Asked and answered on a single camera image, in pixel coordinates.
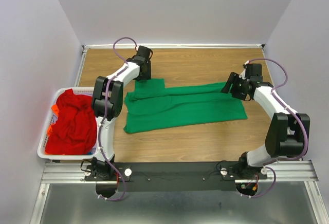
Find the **green t-shirt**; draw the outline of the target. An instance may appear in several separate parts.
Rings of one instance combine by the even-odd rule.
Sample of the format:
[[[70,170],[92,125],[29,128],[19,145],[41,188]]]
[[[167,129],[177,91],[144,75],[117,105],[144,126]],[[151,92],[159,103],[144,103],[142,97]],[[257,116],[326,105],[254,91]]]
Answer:
[[[224,83],[166,87],[164,79],[137,81],[124,99],[128,134],[204,123],[246,120],[242,101],[221,92]]]

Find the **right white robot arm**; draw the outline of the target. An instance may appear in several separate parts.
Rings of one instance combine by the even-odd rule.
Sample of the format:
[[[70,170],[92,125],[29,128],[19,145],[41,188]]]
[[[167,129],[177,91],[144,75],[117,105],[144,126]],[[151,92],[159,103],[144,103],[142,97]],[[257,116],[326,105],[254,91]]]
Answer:
[[[265,142],[259,148],[243,153],[232,172],[247,179],[262,167],[275,161],[298,160],[308,150],[310,117],[291,108],[277,93],[277,87],[265,82],[262,65],[256,60],[244,63],[243,72],[232,72],[222,93],[245,101],[256,101],[271,119]]]

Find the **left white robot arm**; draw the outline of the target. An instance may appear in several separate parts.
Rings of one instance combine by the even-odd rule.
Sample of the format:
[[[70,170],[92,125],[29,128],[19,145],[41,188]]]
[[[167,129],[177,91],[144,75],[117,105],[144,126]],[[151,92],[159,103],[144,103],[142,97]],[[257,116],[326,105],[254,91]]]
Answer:
[[[107,77],[97,77],[92,96],[92,109],[97,122],[97,149],[91,165],[85,172],[85,180],[108,181],[115,178],[114,128],[123,106],[124,87],[132,80],[151,79],[153,51],[138,46],[134,56],[124,60],[121,68]]]

